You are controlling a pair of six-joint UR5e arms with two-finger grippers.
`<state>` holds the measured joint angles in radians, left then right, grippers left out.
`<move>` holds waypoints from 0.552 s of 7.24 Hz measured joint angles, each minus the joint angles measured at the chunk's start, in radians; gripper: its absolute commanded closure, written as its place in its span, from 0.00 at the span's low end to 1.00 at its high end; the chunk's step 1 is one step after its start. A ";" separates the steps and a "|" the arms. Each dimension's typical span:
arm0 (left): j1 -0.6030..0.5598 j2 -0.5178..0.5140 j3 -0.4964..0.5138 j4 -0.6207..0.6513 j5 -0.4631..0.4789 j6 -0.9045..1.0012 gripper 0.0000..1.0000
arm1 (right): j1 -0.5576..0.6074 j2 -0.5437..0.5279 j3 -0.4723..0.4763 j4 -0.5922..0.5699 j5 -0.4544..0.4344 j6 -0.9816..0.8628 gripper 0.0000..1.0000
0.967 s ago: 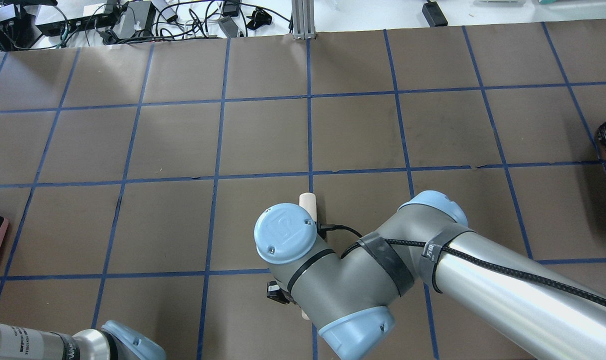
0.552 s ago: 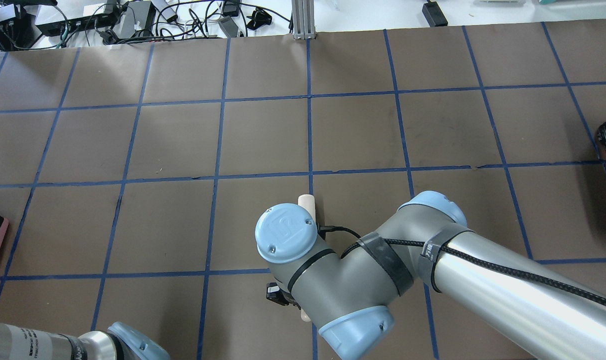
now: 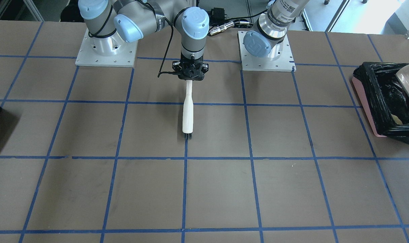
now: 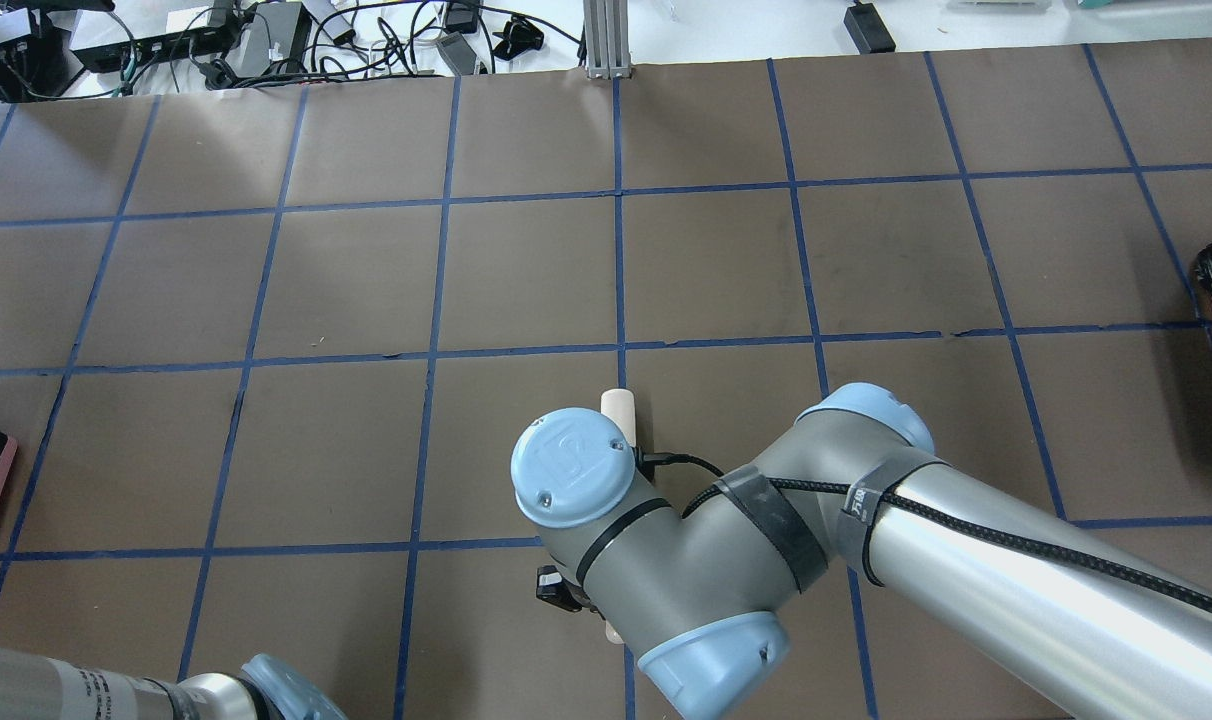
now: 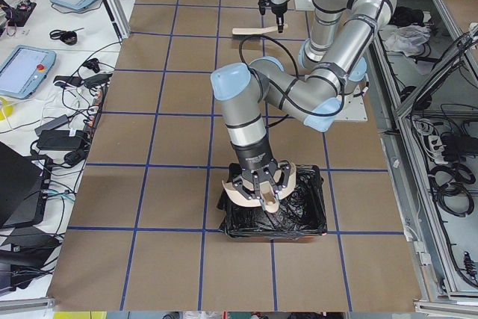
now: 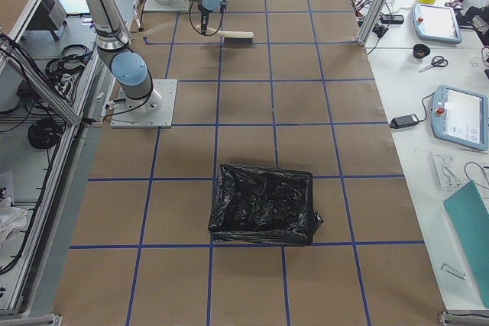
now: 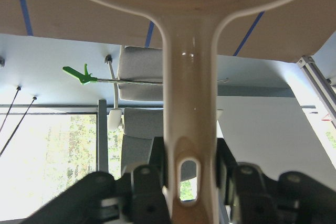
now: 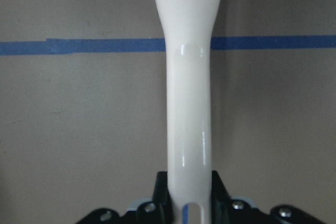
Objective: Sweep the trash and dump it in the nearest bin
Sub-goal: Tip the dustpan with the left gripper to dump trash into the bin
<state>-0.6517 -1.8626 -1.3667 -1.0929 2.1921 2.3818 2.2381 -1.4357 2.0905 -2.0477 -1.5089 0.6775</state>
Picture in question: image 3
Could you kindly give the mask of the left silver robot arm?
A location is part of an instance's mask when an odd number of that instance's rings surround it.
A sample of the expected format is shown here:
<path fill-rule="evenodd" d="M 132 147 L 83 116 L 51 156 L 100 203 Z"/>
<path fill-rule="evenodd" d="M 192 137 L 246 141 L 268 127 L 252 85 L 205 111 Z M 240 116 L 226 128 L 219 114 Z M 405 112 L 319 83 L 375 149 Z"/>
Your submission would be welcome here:
<path fill-rule="evenodd" d="M 303 11 L 308 0 L 273 0 L 243 37 L 243 46 L 254 57 L 276 60 L 290 24 Z"/>

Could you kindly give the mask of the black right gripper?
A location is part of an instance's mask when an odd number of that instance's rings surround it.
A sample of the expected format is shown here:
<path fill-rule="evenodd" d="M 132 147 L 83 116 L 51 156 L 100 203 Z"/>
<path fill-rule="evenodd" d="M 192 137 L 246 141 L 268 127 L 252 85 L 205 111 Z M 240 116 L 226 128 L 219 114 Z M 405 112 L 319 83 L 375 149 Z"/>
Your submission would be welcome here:
<path fill-rule="evenodd" d="M 181 80 L 202 81 L 206 72 L 209 71 L 209 64 L 203 59 L 181 59 L 172 62 L 174 75 Z"/>

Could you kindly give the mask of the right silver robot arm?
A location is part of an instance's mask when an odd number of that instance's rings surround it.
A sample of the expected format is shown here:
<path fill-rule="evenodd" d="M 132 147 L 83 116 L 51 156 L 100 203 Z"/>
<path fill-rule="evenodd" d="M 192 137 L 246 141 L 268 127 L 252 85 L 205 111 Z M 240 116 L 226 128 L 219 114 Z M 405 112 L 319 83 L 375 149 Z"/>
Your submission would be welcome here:
<path fill-rule="evenodd" d="M 203 62 L 209 16 L 187 0 L 79 0 L 78 9 L 87 33 L 76 65 L 127 66 L 133 43 L 169 26 L 181 34 L 182 45 L 170 74 L 202 81 L 209 70 Z"/>

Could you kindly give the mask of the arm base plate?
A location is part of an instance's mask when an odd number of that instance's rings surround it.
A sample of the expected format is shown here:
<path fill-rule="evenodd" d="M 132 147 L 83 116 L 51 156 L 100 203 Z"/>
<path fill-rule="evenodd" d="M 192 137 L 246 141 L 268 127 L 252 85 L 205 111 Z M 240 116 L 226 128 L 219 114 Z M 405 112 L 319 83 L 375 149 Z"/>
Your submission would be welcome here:
<path fill-rule="evenodd" d="M 124 67 L 135 66 L 138 41 L 125 42 L 116 32 L 106 38 L 89 37 L 86 29 L 75 61 L 77 66 Z"/>
<path fill-rule="evenodd" d="M 255 57 L 243 45 L 246 31 L 238 32 L 238 42 L 242 69 L 244 71 L 295 72 L 297 70 L 288 36 L 282 43 L 272 48 L 267 57 Z"/>

